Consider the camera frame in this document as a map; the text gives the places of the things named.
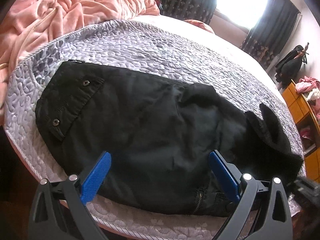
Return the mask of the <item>black quilted pants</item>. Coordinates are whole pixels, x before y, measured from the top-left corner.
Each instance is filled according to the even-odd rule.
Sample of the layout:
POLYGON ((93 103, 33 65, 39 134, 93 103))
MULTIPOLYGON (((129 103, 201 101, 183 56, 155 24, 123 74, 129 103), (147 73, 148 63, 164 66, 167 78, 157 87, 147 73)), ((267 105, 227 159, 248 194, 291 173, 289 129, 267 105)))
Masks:
POLYGON ((257 180, 279 177, 285 184, 303 163, 273 111, 265 104, 260 110, 261 117, 243 112, 212 86, 66 61, 35 115, 66 174, 111 154, 101 196, 156 213, 227 217, 235 205, 209 168, 210 152, 257 180))

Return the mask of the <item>orange wooden cabinet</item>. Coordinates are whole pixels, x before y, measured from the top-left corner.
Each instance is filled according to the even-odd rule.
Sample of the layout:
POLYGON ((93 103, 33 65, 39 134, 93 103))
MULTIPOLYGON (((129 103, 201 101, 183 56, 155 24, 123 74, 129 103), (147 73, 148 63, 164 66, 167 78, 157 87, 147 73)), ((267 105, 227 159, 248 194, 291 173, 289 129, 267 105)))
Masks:
POLYGON ((294 81, 282 92, 303 144, 306 176, 319 182, 319 123, 311 105, 296 91, 294 81))

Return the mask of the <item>pink clothes pile on cabinet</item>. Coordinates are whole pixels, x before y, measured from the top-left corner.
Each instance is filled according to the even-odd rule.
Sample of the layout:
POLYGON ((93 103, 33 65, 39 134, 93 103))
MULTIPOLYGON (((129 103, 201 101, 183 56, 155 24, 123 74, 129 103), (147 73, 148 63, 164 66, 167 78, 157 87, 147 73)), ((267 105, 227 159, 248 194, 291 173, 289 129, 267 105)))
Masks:
POLYGON ((303 94, 307 102, 311 103, 311 110, 319 122, 319 80, 304 76, 296 83, 295 88, 298 94, 303 94))

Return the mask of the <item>grey white quilted bedspread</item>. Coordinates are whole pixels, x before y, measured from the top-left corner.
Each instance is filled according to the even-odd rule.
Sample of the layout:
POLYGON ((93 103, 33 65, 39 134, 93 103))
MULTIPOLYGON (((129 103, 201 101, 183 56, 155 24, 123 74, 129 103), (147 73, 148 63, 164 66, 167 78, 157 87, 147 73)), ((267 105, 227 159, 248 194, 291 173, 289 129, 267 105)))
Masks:
MULTIPOLYGON (((165 16, 111 20, 56 38, 23 59, 11 74, 4 130, 30 173, 50 182, 69 175, 57 163, 36 125, 36 104, 62 63, 79 61, 212 86, 243 112, 273 111, 293 153, 302 143, 276 85, 248 54, 202 29, 165 16)), ((305 174, 302 163, 297 176, 305 174)), ((99 193, 87 204, 98 224, 136 239, 210 239, 226 217, 169 215, 114 202, 99 193)))

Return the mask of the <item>dark patterned right curtain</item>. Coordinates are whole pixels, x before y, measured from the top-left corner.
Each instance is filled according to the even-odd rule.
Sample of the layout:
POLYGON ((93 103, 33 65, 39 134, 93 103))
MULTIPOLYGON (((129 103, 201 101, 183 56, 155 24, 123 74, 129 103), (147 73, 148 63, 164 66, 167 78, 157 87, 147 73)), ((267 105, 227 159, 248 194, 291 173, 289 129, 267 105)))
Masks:
POLYGON ((299 13, 290 0, 268 0, 263 15, 247 34, 241 50, 267 69, 287 43, 299 13))

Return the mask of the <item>pink pillow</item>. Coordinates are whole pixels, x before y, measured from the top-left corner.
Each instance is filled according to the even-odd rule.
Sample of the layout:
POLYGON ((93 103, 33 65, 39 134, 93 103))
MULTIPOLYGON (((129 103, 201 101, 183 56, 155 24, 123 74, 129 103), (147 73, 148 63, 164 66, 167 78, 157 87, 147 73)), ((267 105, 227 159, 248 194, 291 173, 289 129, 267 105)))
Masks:
POLYGON ((213 29, 212 29, 209 25, 205 24, 205 23, 202 22, 202 21, 193 20, 193 19, 184 20, 184 21, 187 22, 187 23, 189 23, 189 24, 192 24, 192 25, 194 25, 194 26, 196 26, 196 27, 199 27, 199 28, 201 28, 201 29, 203 29, 203 30, 206 30, 206 31, 214 34, 213 29))

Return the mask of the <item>pink fleece blanket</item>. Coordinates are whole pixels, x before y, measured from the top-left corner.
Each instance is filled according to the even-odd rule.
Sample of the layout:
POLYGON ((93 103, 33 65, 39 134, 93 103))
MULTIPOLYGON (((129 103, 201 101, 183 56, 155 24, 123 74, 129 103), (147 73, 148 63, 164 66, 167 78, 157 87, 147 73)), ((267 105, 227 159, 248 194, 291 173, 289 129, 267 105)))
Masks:
POLYGON ((1 23, 1 115, 10 74, 35 49, 90 24, 159 14, 155 0, 16 0, 1 23))

